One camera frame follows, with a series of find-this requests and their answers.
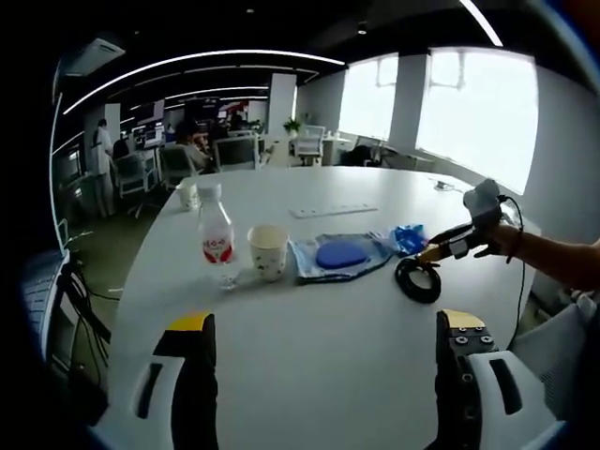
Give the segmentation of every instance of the round table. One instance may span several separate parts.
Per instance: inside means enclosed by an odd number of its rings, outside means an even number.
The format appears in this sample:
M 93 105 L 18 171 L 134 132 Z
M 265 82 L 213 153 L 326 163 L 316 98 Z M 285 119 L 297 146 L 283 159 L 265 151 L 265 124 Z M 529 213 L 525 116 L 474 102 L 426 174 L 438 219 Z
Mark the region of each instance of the round table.
M 470 220 L 462 193 L 434 189 L 455 178 L 420 172 L 327 167 L 203 175 L 219 181 L 249 266 L 248 230 L 280 225 L 291 239 L 363 233 L 423 223 L 428 236 Z M 295 218 L 291 209 L 368 203 L 376 211 Z M 127 448 L 172 448 L 170 409 L 181 361 L 164 358 L 150 414 L 134 414 L 164 330 L 186 313 L 210 310 L 217 329 L 217 435 L 223 449 L 424 448 L 435 439 L 436 311 L 480 318 L 501 349 L 515 331 L 521 262 L 501 257 L 442 262 L 442 295 L 425 306 L 394 281 L 397 259 L 348 283 L 279 282 L 223 292 L 200 252 L 198 219 L 172 195 L 131 267 L 112 333 L 110 407 L 103 438 Z M 539 230 L 526 220 L 529 232 Z M 534 271 L 527 268 L 522 307 Z

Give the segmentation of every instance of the blue sponge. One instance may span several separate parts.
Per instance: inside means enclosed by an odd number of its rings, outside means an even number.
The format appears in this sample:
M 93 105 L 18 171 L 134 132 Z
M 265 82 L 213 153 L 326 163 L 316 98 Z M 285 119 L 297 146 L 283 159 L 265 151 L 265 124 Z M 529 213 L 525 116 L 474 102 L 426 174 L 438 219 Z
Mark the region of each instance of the blue sponge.
M 368 255 L 352 242 L 336 240 L 320 246 L 315 259 L 323 269 L 341 269 L 364 263 Z

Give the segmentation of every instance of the plastic water bottle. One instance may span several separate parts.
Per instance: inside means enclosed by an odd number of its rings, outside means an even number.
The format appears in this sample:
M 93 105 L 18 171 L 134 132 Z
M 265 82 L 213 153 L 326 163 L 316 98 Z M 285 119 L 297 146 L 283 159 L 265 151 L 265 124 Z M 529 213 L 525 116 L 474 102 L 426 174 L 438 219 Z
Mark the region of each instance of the plastic water bottle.
M 221 266 L 221 288 L 232 289 L 235 286 L 235 276 L 224 266 L 233 261 L 233 225 L 221 202 L 221 184 L 198 186 L 198 194 L 201 201 L 198 231 L 202 254 L 211 264 Z

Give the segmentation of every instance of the paper cup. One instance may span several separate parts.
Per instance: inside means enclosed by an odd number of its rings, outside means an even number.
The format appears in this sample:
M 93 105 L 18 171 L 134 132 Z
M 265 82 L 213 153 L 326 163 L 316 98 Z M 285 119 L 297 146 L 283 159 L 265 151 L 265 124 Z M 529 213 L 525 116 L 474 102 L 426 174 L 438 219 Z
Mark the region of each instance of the paper cup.
M 247 233 L 252 263 L 265 281 L 281 278 L 288 254 L 287 232 L 275 225 L 258 225 Z
M 179 202 L 181 202 L 181 207 L 186 211 L 191 211 L 192 209 L 198 209 L 200 206 L 200 201 L 198 199 L 198 189 L 196 188 L 196 183 L 193 180 L 184 180 L 175 188 L 177 194 L 179 195 Z

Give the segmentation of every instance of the bottle cap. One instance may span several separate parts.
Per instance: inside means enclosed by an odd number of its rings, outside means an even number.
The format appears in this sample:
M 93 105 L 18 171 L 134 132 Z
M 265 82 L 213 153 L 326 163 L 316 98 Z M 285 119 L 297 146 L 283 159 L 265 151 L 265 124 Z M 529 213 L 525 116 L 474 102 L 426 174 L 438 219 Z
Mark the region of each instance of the bottle cap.
M 216 183 L 213 185 L 198 185 L 198 195 L 201 200 L 220 199 L 221 198 L 221 184 Z

